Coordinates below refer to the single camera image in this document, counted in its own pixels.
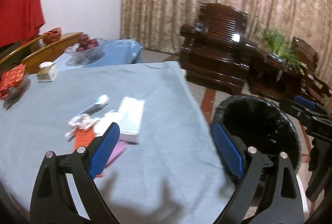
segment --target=potted plant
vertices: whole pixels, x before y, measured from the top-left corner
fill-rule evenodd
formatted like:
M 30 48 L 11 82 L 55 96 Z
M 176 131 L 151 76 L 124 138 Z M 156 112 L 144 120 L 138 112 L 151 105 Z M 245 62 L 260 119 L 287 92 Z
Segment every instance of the potted plant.
M 285 41 L 285 35 L 278 28 L 267 27 L 259 32 L 268 47 L 269 56 L 273 60 L 284 62 L 290 69 L 304 75 L 303 68 L 306 68 L 306 65 L 288 47 L 289 44 Z

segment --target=blue gripper pad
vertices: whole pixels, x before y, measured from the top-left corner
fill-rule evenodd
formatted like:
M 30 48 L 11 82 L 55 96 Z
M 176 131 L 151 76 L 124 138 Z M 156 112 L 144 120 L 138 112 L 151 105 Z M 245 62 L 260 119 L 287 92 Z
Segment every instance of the blue gripper pad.
M 243 158 L 219 124 L 214 127 L 214 139 L 231 173 L 241 180 L 244 176 Z
M 314 112 L 315 109 L 316 109 L 316 104 L 315 103 L 313 103 L 312 101 L 307 100 L 303 97 L 300 97 L 300 96 L 296 96 L 294 98 L 294 102 L 301 105 L 301 106 L 303 106 L 303 107 L 305 107 L 305 108 L 307 108 L 307 109 L 309 109 L 309 110 L 311 110 L 312 112 Z
M 89 175 L 92 179 L 101 174 L 120 137 L 119 125 L 113 123 L 102 136 L 104 139 L 91 157 Z

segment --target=transparent bowl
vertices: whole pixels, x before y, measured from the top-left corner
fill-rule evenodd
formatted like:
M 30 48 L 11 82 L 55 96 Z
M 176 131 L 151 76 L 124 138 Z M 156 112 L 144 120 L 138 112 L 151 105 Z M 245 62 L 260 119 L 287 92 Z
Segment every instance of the transparent bowl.
M 65 53 L 71 56 L 71 61 L 76 64 L 88 64 L 89 62 L 95 61 L 101 57 L 104 44 L 106 43 L 105 39 L 96 39 L 98 46 L 76 52 L 76 49 L 79 47 L 79 43 L 74 44 L 71 47 L 65 49 Z

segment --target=black trash bag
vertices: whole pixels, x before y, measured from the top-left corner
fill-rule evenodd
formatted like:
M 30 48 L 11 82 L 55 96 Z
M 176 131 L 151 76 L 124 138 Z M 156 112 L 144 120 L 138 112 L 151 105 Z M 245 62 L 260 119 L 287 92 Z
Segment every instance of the black trash bag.
M 295 172 L 298 172 L 301 164 L 298 134 L 291 120 L 274 103 L 254 96 L 231 96 L 222 101 L 215 111 L 210 124 L 212 138 L 217 123 L 223 123 L 231 135 L 240 137 L 247 147 L 256 147 L 272 161 L 280 152 L 286 152 Z M 238 178 L 230 173 L 218 146 L 216 149 L 225 172 L 237 184 Z M 259 186 L 264 182 L 265 179 L 261 178 Z M 255 196 L 261 194 L 262 189 L 257 189 Z

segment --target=metal screw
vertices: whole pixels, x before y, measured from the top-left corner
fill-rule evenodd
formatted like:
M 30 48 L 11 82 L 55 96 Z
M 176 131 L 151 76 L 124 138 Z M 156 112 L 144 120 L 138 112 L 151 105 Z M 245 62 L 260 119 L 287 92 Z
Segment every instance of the metal screw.
M 248 147 L 248 152 L 251 154 L 256 154 L 257 153 L 257 149 L 253 146 Z
M 78 153 L 82 154 L 85 152 L 85 147 L 84 146 L 80 146 L 79 148 L 77 148 L 76 150 Z
M 288 158 L 288 154 L 285 153 L 285 152 L 281 152 L 281 153 L 280 153 L 280 156 L 281 156 L 283 159 Z
M 52 151 L 48 151 L 45 155 L 48 159 L 50 159 L 53 156 L 53 152 Z

